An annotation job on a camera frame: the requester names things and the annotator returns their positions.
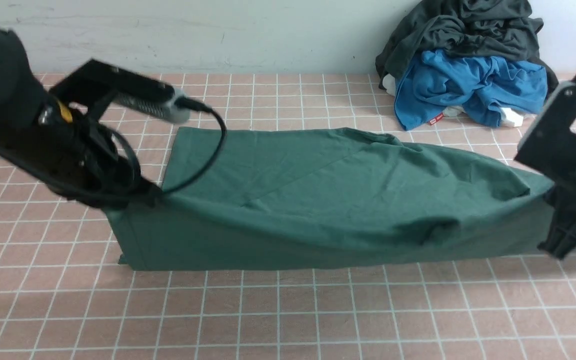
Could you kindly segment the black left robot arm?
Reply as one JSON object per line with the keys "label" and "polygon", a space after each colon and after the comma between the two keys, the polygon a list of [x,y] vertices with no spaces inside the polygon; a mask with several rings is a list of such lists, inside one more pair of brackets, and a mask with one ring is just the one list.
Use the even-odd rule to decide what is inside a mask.
{"label": "black left robot arm", "polygon": [[0,28],[0,157],[69,201],[119,209],[157,202],[162,189],[142,175],[128,141],[101,117],[125,95],[155,100],[171,93],[94,59],[46,88],[18,35]]}

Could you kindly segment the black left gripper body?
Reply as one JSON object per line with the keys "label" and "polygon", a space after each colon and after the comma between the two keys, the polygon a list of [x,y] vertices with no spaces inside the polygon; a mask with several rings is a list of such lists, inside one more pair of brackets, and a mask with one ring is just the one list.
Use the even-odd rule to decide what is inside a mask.
{"label": "black left gripper body", "polygon": [[142,176],[135,151],[101,123],[109,100],[25,100],[13,108],[13,163],[51,192],[92,208],[153,205],[162,189]]}

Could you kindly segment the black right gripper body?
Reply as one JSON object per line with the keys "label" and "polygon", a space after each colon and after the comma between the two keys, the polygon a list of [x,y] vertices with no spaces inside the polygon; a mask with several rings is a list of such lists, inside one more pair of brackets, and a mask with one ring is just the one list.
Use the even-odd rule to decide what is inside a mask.
{"label": "black right gripper body", "polygon": [[544,196],[553,208],[550,226],[537,249],[556,260],[564,260],[576,250],[576,194],[562,186],[554,186]]}

